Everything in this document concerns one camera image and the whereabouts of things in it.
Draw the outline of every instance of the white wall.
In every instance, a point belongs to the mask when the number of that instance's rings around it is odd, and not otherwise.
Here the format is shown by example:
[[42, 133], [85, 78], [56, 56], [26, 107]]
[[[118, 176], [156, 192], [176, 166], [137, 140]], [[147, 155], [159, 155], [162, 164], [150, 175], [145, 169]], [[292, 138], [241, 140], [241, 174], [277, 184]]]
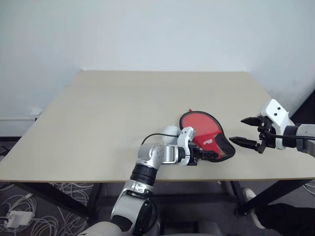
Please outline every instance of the white wall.
[[314, 0], [1, 0], [0, 116], [45, 108], [81, 68], [248, 71], [293, 113], [314, 30]]

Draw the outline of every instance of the white sneaker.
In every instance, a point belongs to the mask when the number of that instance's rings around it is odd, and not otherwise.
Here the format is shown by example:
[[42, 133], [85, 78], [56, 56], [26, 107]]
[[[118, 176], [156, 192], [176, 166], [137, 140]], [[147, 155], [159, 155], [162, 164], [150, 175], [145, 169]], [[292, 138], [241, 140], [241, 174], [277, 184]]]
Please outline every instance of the white sneaker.
[[[245, 197], [245, 200], [246, 202], [248, 202], [249, 200], [253, 199], [254, 197], [256, 197], [256, 194], [249, 188], [245, 188], [243, 190], [243, 193], [244, 193], [244, 197]], [[254, 224], [260, 228], [260, 229], [265, 229], [265, 227], [262, 226], [262, 224], [260, 223], [260, 221], [258, 220], [258, 217], [257, 215], [255, 214], [255, 211], [252, 209], [251, 212], [250, 212], [250, 215], [252, 217], [252, 220], [254, 222]]]

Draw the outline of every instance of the person's leg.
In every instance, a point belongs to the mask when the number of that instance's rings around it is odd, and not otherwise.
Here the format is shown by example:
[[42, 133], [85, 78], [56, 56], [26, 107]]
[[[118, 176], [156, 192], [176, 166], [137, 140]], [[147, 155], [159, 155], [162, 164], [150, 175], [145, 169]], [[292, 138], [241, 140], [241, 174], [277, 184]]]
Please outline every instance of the person's leg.
[[[244, 189], [247, 201], [256, 194]], [[278, 231], [283, 236], [315, 236], [315, 209], [274, 204], [256, 208], [251, 213], [255, 225], [261, 229]]]

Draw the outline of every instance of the black pants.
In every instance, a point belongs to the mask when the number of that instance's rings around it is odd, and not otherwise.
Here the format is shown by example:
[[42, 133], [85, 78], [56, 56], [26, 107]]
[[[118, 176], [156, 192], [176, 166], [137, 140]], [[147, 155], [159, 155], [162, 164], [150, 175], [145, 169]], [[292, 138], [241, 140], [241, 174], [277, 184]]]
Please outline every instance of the black pants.
[[255, 209], [260, 223], [283, 236], [315, 236], [315, 208], [274, 204]]

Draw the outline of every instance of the table leg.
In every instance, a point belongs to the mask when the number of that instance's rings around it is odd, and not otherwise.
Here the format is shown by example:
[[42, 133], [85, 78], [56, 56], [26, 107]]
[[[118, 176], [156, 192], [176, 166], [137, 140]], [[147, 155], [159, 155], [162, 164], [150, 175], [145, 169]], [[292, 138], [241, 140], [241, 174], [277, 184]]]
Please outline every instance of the table leg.
[[251, 209], [267, 205], [309, 181], [311, 181], [311, 179], [279, 180], [250, 201], [239, 204], [237, 213], [238, 215], [246, 215]]
[[245, 200], [245, 197], [243, 194], [243, 189], [242, 189], [239, 181], [230, 181], [230, 183], [232, 186], [233, 193], [237, 198], [238, 206], [240, 207], [240, 206], [244, 205], [246, 203], [246, 200]]
[[15, 182], [14, 184], [50, 203], [68, 210], [73, 214], [79, 215], [83, 218], [91, 217], [91, 212], [87, 206], [84, 206], [48, 183]]
[[89, 202], [87, 204], [87, 208], [89, 211], [89, 218], [87, 219], [88, 223], [95, 223], [97, 221], [97, 201], [98, 197], [101, 194], [101, 190], [103, 187], [103, 183], [95, 183], [91, 190], [89, 196]]

